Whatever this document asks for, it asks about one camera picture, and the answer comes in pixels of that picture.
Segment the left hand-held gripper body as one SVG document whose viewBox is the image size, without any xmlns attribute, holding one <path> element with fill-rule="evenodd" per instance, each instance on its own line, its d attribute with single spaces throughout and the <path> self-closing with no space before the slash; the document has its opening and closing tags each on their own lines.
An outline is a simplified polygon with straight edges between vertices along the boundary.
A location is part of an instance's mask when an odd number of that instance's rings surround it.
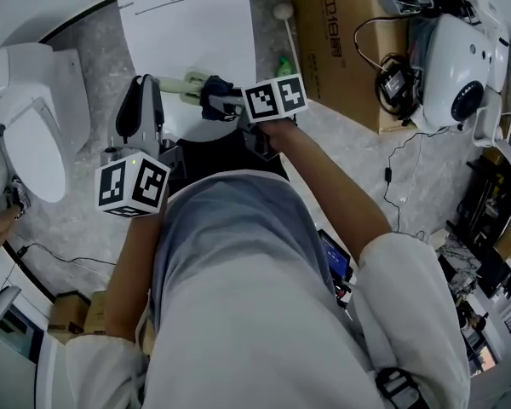
<svg viewBox="0 0 511 409">
<path fill-rule="evenodd" d="M 120 217 L 159 213 L 169 181 L 183 180 L 187 168 L 176 139 L 126 143 L 109 137 L 95 171 L 95 208 Z"/>
</svg>

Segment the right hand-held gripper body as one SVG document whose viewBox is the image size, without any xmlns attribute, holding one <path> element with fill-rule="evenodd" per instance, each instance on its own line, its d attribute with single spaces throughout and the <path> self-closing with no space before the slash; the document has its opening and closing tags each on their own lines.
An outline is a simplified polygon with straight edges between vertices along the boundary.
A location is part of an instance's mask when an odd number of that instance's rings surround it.
<svg viewBox="0 0 511 409">
<path fill-rule="evenodd" d="M 238 127 L 244 133 L 246 148 L 258 157 L 269 161 L 278 153 L 271 148 L 269 137 L 258 124 L 282 118 L 292 120 L 307 109 L 307 96 L 299 73 L 259 82 L 241 89 L 244 109 Z"/>
</svg>

